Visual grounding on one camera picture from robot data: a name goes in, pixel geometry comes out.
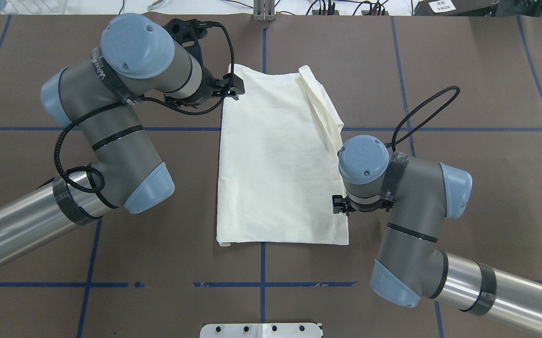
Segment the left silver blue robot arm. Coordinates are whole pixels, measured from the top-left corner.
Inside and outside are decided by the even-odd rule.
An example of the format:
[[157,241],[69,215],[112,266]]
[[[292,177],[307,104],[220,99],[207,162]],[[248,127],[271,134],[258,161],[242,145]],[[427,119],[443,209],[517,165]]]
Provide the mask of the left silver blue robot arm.
[[134,105],[208,114],[244,93],[234,67],[220,22],[112,19],[88,60],[41,88],[44,109],[63,128],[53,154],[58,173],[0,208],[0,268],[111,210],[138,214],[170,197],[175,184]]

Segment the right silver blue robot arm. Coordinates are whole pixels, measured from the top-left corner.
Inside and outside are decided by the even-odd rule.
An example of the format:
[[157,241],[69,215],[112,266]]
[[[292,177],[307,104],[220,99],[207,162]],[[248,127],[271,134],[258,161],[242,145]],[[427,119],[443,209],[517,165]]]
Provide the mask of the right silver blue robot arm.
[[428,298],[542,336],[541,283],[437,246],[444,220],[466,209],[470,173],[389,151],[370,135],[348,139],[337,157],[345,193],[333,195],[333,212],[389,210],[370,279],[377,295],[408,308]]

